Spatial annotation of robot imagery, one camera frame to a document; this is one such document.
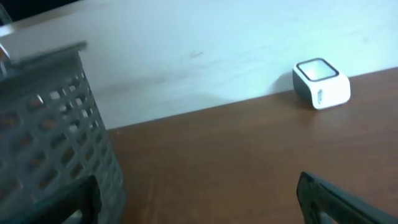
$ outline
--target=mesh basket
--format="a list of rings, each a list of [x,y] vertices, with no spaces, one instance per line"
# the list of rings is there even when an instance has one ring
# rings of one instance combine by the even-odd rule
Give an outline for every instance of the mesh basket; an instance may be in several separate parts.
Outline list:
[[[0,220],[88,175],[101,192],[99,222],[120,218],[123,173],[78,47],[1,64]]]

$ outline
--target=brown desk surface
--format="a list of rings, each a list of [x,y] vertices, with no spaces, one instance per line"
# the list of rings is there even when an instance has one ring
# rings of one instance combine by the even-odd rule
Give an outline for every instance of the brown desk surface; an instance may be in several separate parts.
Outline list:
[[[351,89],[323,111],[289,91],[110,130],[123,222],[303,223],[302,170],[398,216],[398,69]]]

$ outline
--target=white cube device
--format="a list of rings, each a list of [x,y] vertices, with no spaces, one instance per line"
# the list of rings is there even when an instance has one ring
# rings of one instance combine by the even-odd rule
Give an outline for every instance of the white cube device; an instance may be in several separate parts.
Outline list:
[[[348,77],[322,58],[295,64],[293,87],[317,110],[341,105],[351,97]]]

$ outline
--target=plastic basket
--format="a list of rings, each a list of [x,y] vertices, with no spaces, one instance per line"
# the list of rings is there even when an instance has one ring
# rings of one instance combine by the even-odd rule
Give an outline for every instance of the plastic basket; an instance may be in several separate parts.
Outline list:
[[[100,223],[118,222],[123,173],[83,71],[84,44],[1,64],[0,220],[95,175]]]

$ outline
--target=white wall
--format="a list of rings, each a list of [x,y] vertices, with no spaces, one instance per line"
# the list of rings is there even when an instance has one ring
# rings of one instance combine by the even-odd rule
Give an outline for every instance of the white wall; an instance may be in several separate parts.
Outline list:
[[[107,128],[289,90],[280,76],[313,57],[349,76],[398,65],[396,0],[85,1],[0,42],[20,57],[87,40]]]

